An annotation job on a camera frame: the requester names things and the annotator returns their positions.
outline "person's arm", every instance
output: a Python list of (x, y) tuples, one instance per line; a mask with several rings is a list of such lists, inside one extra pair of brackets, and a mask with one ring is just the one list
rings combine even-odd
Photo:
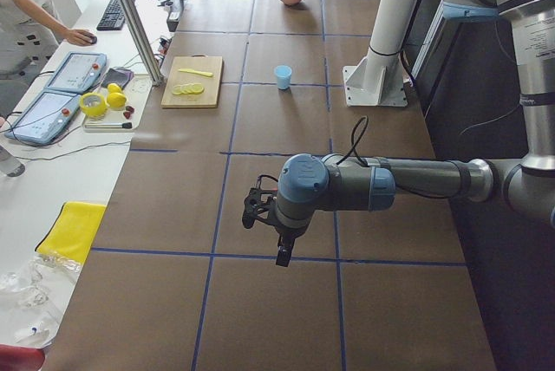
[(26, 15), (31, 17), (37, 23), (51, 29), (54, 33), (62, 36), (71, 44), (76, 44), (77, 46), (88, 46), (92, 43), (92, 34), (89, 31), (85, 29), (68, 29), (33, 0), (12, 1), (17, 8)]

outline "yellow bag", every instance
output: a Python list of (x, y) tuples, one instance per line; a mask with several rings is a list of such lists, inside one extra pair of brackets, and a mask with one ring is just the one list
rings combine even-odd
[(66, 202), (35, 251), (46, 256), (60, 255), (84, 264), (104, 211), (105, 205)]

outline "red object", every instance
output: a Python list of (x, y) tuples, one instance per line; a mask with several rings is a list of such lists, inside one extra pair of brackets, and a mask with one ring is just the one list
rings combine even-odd
[(0, 344), (2, 371), (38, 371), (44, 363), (42, 349), (12, 347)]

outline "lemon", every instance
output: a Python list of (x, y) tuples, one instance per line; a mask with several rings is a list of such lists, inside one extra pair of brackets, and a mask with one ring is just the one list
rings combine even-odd
[(112, 108), (121, 108), (127, 102), (127, 97), (121, 92), (110, 92), (106, 97), (106, 102)]
[(113, 92), (123, 92), (123, 90), (121, 89), (121, 87), (117, 84), (117, 83), (109, 83), (108, 86), (108, 92), (111, 94)]

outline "metal pole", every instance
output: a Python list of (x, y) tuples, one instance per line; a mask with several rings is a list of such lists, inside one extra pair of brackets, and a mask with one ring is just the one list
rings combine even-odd
[(150, 43), (148, 42), (147, 34), (145, 29), (142, 27), (142, 22), (139, 18), (139, 13), (135, 8), (133, 0), (119, 0), (125, 18), (127, 19), (127, 25), (129, 26), (129, 31), (135, 42), (135, 46), (139, 50), (140, 58), (147, 67), (147, 72), (153, 80), (154, 86), (159, 86), (164, 82), (164, 76), (160, 72), (158, 67), (158, 62), (154, 57), (151, 50)]

